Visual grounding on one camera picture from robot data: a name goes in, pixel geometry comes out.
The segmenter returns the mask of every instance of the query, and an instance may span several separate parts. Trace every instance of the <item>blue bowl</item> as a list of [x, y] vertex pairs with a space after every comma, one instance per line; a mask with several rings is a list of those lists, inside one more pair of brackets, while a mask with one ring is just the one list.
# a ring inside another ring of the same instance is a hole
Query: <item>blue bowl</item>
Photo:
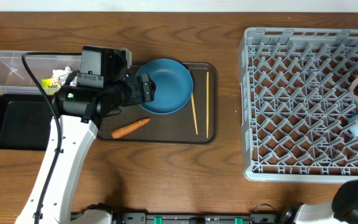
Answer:
[[140, 68], [136, 75], [148, 73], [155, 83], [153, 102], [140, 106], [155, 114], [170, 114], [184, 107], [193, 92], [193, 79], [181, 63], [170, 59], [153, 60]]

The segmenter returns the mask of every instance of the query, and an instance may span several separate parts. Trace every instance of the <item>gray plastic crate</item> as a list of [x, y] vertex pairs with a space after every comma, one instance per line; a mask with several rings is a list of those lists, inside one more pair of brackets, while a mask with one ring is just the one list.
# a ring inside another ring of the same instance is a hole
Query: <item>gray plastic crate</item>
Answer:
[[242, 166], [249, 180], [358, 179], [358, 30], [249, 28], [239, 46]]

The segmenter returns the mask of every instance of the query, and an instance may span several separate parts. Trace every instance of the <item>wooden table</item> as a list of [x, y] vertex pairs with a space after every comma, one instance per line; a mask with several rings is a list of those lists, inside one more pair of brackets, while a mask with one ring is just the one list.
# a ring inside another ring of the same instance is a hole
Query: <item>wooden table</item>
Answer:
[[[259, 203], [280, 210], [332, 199], [340, 185], [250, 182], [242, 175], [237, 51], [248, 27], [358, 29], [358, 14], [0, 12], [0, 50], [127, 47], [134, 60], [168, 57], [209, 62], [218, 70], [215, 142], [183, 146], [95, 140], [73, 211], [104, 202], [119, 210], [153, 213], [249, 213]], [[0, 223], [13, 223], [22, 211], [43, 157], [37, 151], [0, 150]]]

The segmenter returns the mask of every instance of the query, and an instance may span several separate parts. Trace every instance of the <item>orange carrot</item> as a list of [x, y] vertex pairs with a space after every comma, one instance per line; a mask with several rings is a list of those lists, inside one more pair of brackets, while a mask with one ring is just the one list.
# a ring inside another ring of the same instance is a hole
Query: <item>orange carrot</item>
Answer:
[[111, 133], [112, 138], [117, 139], [124, 137], [125, 135], [135, 131], [136, 129], [142, 127], [143, 125], [147, 124], [150, 121], [150, 118], [144, 118], [138, 120], [132, 124], [128, 124], [125, 127], [119, 128]]

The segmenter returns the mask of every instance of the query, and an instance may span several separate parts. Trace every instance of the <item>yellow stick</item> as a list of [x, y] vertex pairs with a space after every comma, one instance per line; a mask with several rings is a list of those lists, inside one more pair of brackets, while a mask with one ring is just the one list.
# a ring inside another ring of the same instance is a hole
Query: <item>yellow stick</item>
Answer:
[[206, 72], [206, 138], [209, 134], [209, 72]]
[[194, 96], [193, 96], [193, 93], [191, 93], [191, 106], [193, 107], [194, 126], [195, 126], [195, 128], [196, 128], [196, 134], [198, 134], [196, 108], [195, 108], [195, 104], [194, 104]]

